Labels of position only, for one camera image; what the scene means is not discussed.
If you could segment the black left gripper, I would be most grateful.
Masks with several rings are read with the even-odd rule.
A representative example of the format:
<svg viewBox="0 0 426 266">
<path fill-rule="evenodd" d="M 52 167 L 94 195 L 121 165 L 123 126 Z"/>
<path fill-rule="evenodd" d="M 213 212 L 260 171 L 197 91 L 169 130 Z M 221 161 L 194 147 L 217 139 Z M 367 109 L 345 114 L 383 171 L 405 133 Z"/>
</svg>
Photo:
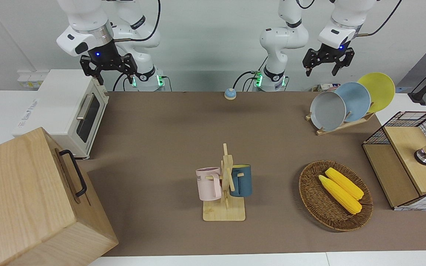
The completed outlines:
<svg viewBox="0 0 426 266">
<path fill-rule="evenodd" d="M 354 50 L 348 46 L 349 42 L 341 44 L 338 48 L 321 44 L 318 50 L 314 50 L 313 48 L 308 49 L 303 58 L 303 67 L 305 68 L 306 76 L 310 76 L 315 64 L 332 62 L 336 63 L 332 70 L 332 75 L 336 76 L 341 68 L 348 67 L 351 64 L 355 55 Z"/>
</svg>

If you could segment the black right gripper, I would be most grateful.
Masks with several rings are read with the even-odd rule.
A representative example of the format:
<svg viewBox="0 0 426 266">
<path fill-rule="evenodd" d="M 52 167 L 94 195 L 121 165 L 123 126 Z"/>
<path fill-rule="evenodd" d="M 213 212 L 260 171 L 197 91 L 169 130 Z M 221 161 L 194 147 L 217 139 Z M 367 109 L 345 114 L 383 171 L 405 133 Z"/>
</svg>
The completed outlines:
<svg viewBox="0 0 426 266">
<path fill-rule="evenodd" d="M 87 53 L 87 56 L 81 56 L 81 68 L 85 76 L 96 79 L 98 84 L 104 85 L 104 79 L 100 74 L 101 70 L 124 71 L 131 84 L 135 81 L 134 77 L 138 69 L 135 59 L 132 57 L 132 54 L 125 54 L 123 61 L 114 40 L 101 47 L 87 50 Z"/>
</svg>

